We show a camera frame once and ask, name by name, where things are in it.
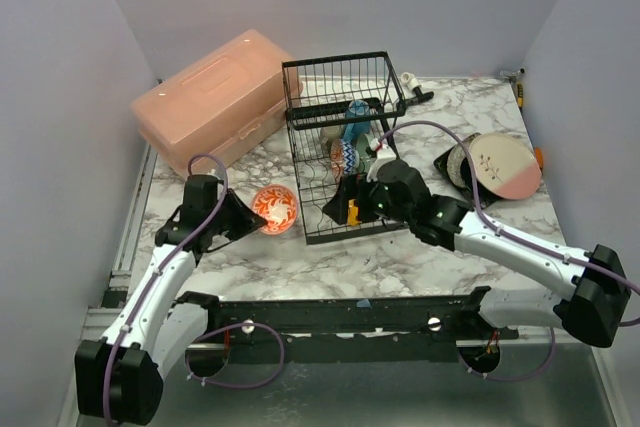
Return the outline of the pink and cream plate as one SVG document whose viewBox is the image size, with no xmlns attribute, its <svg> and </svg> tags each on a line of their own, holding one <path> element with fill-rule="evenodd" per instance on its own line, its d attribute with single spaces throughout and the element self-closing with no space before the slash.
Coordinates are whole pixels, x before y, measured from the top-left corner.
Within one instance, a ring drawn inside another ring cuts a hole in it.
<svg viewBox="0 0 640 427">
<path fill-rule="evenodd" d="M 501 133 L 481 134 L 469 145 L 477 181 L 493 195 L 523 200 L 538 190 L 542 173 L 534 153 Z"/>
</svg>

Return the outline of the speckled white plate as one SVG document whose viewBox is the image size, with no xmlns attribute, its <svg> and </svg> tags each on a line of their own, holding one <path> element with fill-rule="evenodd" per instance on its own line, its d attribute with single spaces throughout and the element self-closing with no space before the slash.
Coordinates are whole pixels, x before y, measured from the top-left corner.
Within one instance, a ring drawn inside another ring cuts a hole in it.
<svg viewBox="0 0 640 427">
<path fill-rule="evenodd" d="M 447 158 L 446 172 L 452 184 L 458 188 L 465 188 L 466 183 L 462 176 L 462 166 L 467 160 L 465 148 L 461 145 L 454 146 Z"/>
</svg>

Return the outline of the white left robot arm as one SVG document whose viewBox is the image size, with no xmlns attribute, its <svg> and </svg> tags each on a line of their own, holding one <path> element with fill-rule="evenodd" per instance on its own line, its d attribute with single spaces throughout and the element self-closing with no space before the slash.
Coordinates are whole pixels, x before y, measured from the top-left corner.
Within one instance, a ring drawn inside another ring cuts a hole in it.
<svg viewBox="0 0 640 427">
<path fill-rule="evenodd" d="M 152 420 L 166 374 L 209 324 L 206 306 L 177 303 L 178 291 L 215 238 L 234 242 L 266 224 L 227 181 L 187 178 L 182 202 L 156 232 L 148 267 L 126 305 L 99 339 L 84 340 L 76 350 L 81 414 L 110 426 Z"/>
</svg>

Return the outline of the orange floral bowl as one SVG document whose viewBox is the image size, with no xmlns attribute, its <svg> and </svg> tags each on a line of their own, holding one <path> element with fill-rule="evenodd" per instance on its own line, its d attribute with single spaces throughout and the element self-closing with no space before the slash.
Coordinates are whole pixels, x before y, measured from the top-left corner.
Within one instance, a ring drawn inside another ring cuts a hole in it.
<svg viewBox="0 0 640 427">
<path fill-rule="evenodd" d="M 266 235 L 280 235 L 289 230 L 298 217 L 295 194 L 283 185 L 268 185 L 259 190 L 251 202 L 254 213 L 267 221 L 260 229 Z"/>
</svg>

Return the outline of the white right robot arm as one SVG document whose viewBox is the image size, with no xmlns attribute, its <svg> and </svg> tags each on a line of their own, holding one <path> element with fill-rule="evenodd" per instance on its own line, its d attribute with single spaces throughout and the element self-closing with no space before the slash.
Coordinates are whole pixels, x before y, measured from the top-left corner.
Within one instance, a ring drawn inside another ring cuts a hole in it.
<svg viewBox="0 0 640 427">
<path fill-rule="evenodd" d="M 403 160 L 365 174 L 348 173 L 342 161 L 333 161 L 331 170 L 338 190 L 325 211 L 338 223 L 393 221 L 427 245 L 489 260 L 536 282 L 533 289 L 483 290 L 475 309 L 489 326 L 561 328 L 590 346 L 613 344 L 631 296 L 614 250 L 572 248 L 501 224 L 462 200 L 431 193 Z"/>
</svg>

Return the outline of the blue floral mug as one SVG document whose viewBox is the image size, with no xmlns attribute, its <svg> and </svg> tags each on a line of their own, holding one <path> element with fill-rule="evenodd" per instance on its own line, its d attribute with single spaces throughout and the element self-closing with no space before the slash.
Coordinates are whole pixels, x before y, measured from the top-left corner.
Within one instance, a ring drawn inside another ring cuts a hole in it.
<svg viewBox="0 0 640 427">
<path fill-rule="evenodd" d="M 368 134 L 370 132 L 370 121 L 365 120 L 365 117 L 369 115 L 370 106 L 366 101 L 362 99 L 351 101 L 345 112 L 345 118 L 348 123 L 344 128 L 342 139 L 347 142 L 353 142 L 360 135 Z"/>
</svg>

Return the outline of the black round plate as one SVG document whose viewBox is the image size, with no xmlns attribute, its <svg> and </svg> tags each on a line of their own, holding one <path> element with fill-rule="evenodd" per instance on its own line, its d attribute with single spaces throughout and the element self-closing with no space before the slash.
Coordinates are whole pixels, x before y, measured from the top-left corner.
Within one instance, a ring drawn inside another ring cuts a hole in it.
<svg viewBox="0 0 640 427">
<path fill-rule="evenodd" d="M 465 158 L 461 163 L 460 175 L 461 175 L 461 178 L 463 179 L 466 189 L 469 191 L 470 199 L 473 199 L 473 185 L 472 185 L 471 170 L 470 170 L 470 166 L 467 158 Z M 482 208 L 487 208 L 493 205 L 494 203 L 502 200 L 501 197 L 487 190 L 479 181 L 476 182 L 476 185 L 477 185 L 480 205 Z"/>
</svg>

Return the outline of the grey ceramic mug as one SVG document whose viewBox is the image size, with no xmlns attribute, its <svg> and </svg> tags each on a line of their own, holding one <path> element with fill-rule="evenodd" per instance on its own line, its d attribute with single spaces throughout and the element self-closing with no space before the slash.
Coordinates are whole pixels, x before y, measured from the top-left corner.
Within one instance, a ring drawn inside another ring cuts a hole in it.
<svg viewBox="0 0 640 427">
<path fill-rule="evenodd" d="M 342 125 L 323 126 L 320 128 L 320 143 L 324 151 L 330 152 L 334 140 L 340 139 L 343 135 Z"/>
</svg>

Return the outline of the blue patterned bowl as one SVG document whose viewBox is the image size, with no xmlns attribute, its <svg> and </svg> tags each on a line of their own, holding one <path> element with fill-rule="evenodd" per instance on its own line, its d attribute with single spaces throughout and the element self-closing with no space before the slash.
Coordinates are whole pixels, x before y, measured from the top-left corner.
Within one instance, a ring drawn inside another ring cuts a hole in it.
<svg viewBox="0 0 640 427">
<path fill-rule="evenodd" d="M 336 181 L 345 175 L 356 173 L 358 163 L 358 153 L 350 142 L 343 139 L 333 141 L 330 151 L 330 165 Z"/>
</svg>

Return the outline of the mint green bowl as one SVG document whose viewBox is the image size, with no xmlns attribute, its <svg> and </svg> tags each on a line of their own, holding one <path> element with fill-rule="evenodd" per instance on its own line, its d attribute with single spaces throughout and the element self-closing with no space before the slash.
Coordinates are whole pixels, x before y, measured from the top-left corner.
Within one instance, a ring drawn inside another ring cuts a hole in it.
<svg viewBox="0 0 640 427">
<path fill-rule="evenodd" d="M 370 133 L 362 133 L 355 143 L 355 150 L 358 153 L 359 163 L 356 168 L 357 174 L 367 174 L 377 158 L 376 149 L 371 149 L 370 144 L 376 138 Z"/>
</svg>

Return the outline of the yellow bowl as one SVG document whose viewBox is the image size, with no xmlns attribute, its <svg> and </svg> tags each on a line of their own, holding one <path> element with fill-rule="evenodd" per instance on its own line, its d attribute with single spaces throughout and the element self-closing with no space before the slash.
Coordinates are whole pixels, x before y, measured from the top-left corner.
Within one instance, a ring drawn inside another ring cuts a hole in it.
<svg viewBox="0 0 640 427">
<path fill-rule="evenodd" d="M 359 207 L 356 204 L 355 199 L 350 199 L 348 203 L 348 211 L 347 211 L 347 224 L 349 226 L 356 226 L 361 223 L 359 218 Z"/>
</svg>

